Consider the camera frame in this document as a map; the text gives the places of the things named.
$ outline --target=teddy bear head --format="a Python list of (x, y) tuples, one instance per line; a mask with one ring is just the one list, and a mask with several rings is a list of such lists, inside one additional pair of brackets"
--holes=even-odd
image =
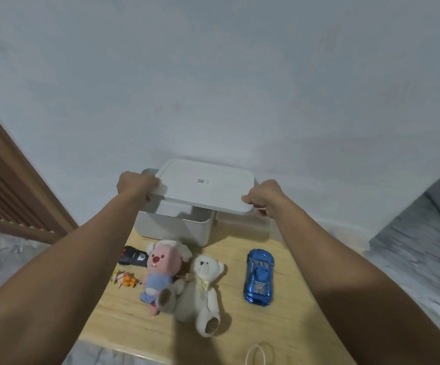
[(181, 269), (181, 264), (191, 258), (187, 246), (170, 240), (150, 243), (147, 247), (148, 270), (151, 273), (175, 276)]
[(205, 255), (199, 255), (191, 264), (191, 271), (205, 282), (213, 282), (223, 273), (223, 269), (223, 263)]

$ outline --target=blue toy car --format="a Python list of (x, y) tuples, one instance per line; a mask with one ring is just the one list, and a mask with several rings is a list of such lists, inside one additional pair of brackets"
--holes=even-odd
[(244, 284), (244, 298), (251, 304), (267, 306), (272, 300), (272, 275), (274, 258), (261, 249), (254, 249), (247, 255), (247, 277)]

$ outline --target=light wood tabletop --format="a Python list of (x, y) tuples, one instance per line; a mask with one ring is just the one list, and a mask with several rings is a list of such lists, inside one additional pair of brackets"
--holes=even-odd
[[(150, 241), (133, 230), (127, 244), (145, 250)], [(242, 295), (247, 253), (253, 248), (263, 248), (274, 256), (274, 296), (268, 307), (252, 305)], [(142, 286), (117, 288), (110, 283), (80, 338), (173, 364), (244, 364), (247, 351), (257, 343), (266, 353), (266, 364), (355, 364), (283, 243), (268, 239), (266, 233), (217, 222), (209, 245), (192, 251), (226, 265), (226, 274), (215, 285), (222, 323), (214, 337), (202, 338), (192, 323), (178, 323), (168, 314), (149, 316), (146, 304), (139, 300)], [(117, 268), (136, 277), (147, 274), (146, 268)], [(248, 364), (263, 364), (260, 351), (255, 352), (255, 359), (251, 355)]]

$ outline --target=wooden door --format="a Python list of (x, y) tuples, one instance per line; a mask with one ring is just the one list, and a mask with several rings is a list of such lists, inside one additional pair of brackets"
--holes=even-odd
[(0, 232), (53, 243), (77, 224), (0, 125)]

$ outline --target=person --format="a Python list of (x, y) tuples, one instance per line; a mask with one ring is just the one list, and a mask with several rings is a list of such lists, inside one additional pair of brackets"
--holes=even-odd
[[(135, 218), (158, 185), (123, 173), (97, 215), (0, 288), (0, 364), (61, 363), (99, 301)], [(275, 180), (242, 197), (273, 218), (336, 334), (358, 364), (440, 364), (440, 330), (382, 271), (320, 227)], [(82, 284), (77, 276), (93, 276)]]

